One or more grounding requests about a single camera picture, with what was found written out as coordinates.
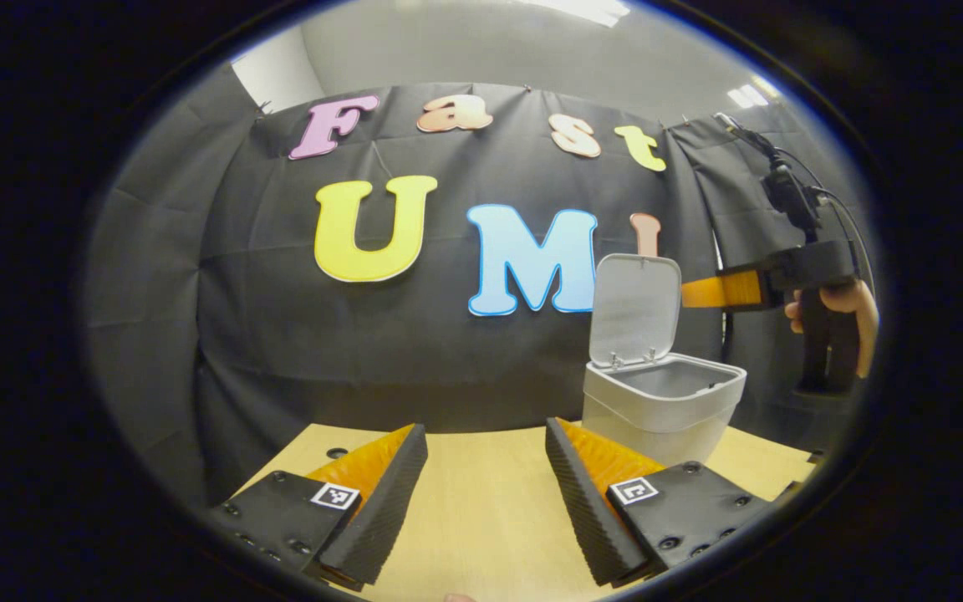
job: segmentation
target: letter m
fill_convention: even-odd
[[[530,309],[538,311],[557,270],[559,290],[552,297],[552,306],[561,312],[592,311],[597,218],[591,213],[568,209],[555,214],[540,245],[512,207],[471,207],[466,219],[477,226],[481,236],[481,285],[467,304],[472,314],[506,316],[515,312],[519,301],[507,290],[508,272]]]

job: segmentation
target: black handle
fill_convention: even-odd
[[[860,351],[856,315],[827,309],[819,298],[818,288],[803,290],[800,306],[805,331],[805,369],[798,392],[848,392],[856,376]]]

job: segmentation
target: open lid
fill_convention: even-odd
[[[613,254],[600,260],[593,290],[589,358],[601,367],[660,359],[675,339],[681,305],[679,264],[664,257]]]

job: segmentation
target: wooden table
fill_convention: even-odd
[[[332,448],[385,435],[311,424],[241,487],[273,470],[306,475]],[[421,470],[396,545],[374,585],[374,602],[585,602],[612,594],[589,576],[545,454],[545,428],[425,435]],[[813,471],[809,452],[727,427],[706,465],[766,500]]]

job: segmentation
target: white trash can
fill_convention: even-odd
[[[741,367],[669,352],[680,306],[678,263],[600,260],[582,426],[665,466],[707,460],[746,381]]]

